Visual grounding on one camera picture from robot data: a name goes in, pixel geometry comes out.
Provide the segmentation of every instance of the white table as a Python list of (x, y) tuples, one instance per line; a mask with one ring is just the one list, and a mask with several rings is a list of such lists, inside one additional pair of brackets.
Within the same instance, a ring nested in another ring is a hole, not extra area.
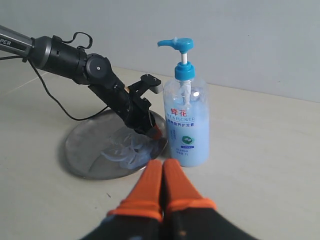
[[(114, 71), (127, 84), (143, 74)], [(73, 116), (104, 107), (85, 86), (42, 74)], [(27, 63), (0, 62), (1, 239), (78, 239), (127, 196), (141, 172), (104, 181), (66, 172), (61, 145), (78, 123), (35, 77)], [(318, 240), (320, 104), (215, 85), (209, 91), (210, 159), (184, 168), (187, 176), (222, 215), (257, 238)], [(163, 116), (162, 95), (146, 97)]]

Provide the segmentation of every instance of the wall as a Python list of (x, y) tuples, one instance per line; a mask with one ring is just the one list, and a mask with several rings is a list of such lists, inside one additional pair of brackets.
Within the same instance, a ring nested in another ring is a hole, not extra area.
[(320, 102), (319, 0), (3, 0), (0, 24), (66, 40), (85, 31), (114, 66), (168, 76), (180, 56), (157, 41), (191, 37), (208, 83)]

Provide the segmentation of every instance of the black robotic arm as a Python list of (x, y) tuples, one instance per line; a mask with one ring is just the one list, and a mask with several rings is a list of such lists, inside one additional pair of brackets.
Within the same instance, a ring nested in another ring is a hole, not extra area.
[(162, 136), (161, 130), (150, 112), (151, 103), (141, 95), (150, 89), (159, 93), (161, 81), (150, 74), (145, 74), (139, 82), (126, 86), (113, 72), (106, 57), (99, 54), (86, 54), (93, 43), (89, 37), (89, 46), (73, 47), (71, 41), (63, 41), (58, 36), (30, 38), (0, 25), (0, 50), (16, 54), (23, 61), (30, 61), (40, 70), (47, 71), (80, 85), (88, 85), (107, 106), (139, 134), (152, 139)]

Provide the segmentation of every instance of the round metal base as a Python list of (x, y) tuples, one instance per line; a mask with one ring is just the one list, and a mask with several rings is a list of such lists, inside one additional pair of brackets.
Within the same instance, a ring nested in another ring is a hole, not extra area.
[[(163, 132), (163, 138), (156, 142), (156, 151), (150, 154), (151, 159), (155, 159), (165, 149), (168, 140), (165, 120), (155, 112), (152, 114)], [(134, 169), (127, 169), (121, 167), (120, 162), (108, 160), (101, 155), (101, 152), (110, 145), (108, 137), (123, 127), (125, 124), (112, 110), (80, 123), (65, 141), (66, 166), (77, 176), (96, 180), (121, 178), (143, 169), (146, 163)]]

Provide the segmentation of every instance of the plastic bottle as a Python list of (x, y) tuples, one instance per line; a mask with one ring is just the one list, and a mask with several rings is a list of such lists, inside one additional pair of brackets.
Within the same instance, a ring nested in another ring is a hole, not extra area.
[(194, 66), (187, 60), (194, 42), (190, 38), (174, 38), (159, 41), (158, 46), (170, 46), (181, 53), (181, 62), (174, 69), (175, 78), (163, 88), (171, 157), (181, 166), (198, 166), (209, 157), (210, 128), (207, 83), (196, 77)]

